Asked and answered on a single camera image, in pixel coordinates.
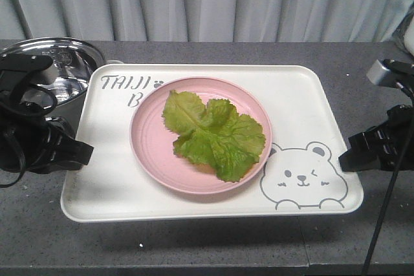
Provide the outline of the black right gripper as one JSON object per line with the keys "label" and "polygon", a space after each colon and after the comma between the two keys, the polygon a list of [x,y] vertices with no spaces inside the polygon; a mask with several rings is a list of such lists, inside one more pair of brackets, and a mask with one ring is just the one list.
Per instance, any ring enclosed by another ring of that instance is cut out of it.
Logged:
{"label": "black right gripper", "polygon": [[387,111],[384,123],[349,137],[351,149],[338,158],[342,171],[394,170],[412,120],[412,106],[396,105]]}

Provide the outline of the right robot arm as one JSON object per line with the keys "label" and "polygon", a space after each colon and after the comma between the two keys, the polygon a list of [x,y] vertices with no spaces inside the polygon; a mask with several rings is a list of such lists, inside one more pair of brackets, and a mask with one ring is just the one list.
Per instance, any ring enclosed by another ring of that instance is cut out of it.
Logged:
{"label": "right robot arm", "polygon": [[[401,90],[413,99],[413,65],[393,59],[376,60],[367,72],[369,81]],[[350,138],[350,149],[339,157],[343,171],[413,169],[413,105],[396,105],[387,120]]]}

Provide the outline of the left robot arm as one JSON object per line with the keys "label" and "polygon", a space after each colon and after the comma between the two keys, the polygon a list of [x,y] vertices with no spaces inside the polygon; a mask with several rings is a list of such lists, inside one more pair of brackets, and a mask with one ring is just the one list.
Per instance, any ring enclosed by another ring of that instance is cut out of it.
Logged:
{"label": "left robot arm", "polygon": [[48,56],[1,56],[1,169],[22,175],[77,171],[89,163],[93,147],[75,140],[61,117],[47,115],[55,95],[34,83],[53,64]]}

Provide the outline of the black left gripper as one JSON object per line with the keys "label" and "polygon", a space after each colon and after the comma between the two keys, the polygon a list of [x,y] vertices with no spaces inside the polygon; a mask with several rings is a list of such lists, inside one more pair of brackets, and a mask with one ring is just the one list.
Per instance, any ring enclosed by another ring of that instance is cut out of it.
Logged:
{"label": "black left gripper", "polygon": [[[22,169],[45,175],[56,171],[77,171],[87,165],[94,147],[65,134],[70,124],[62,117],[46,119],[44,127],[1,122],[1,169],[19,173]],[[53,156],[52,147],[60,137],[60,160]]]}

